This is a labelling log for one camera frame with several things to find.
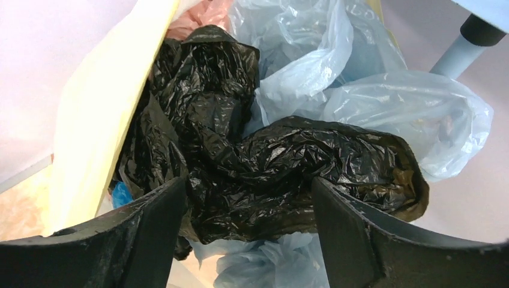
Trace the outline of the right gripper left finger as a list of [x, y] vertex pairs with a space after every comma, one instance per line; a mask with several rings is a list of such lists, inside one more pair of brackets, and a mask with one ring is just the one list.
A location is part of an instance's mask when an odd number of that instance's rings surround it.
[[165, 287], [185, 208], [177, 177], [102, 216], [1, 242], [2, 287]]

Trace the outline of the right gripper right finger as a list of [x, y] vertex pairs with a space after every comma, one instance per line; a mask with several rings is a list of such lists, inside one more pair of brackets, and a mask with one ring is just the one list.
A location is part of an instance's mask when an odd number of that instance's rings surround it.
[[508, 243], [426, 230], [315, 178], [312, 200], [331, 287], [507, 287]]

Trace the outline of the black trash bag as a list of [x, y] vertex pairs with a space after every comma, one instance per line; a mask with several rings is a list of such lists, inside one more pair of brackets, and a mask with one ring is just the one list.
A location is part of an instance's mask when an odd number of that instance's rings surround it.
[[113, 181], [137, 199], [186, 178], [176, 259], [191, 242], [315, 232], [315, 177], [401, 220], [424, 214], [429, 186], [401, 137], [299, 116], [243, 136], [258, 60], [258, 49], [214, 25], [164, 40], [155, 58]]

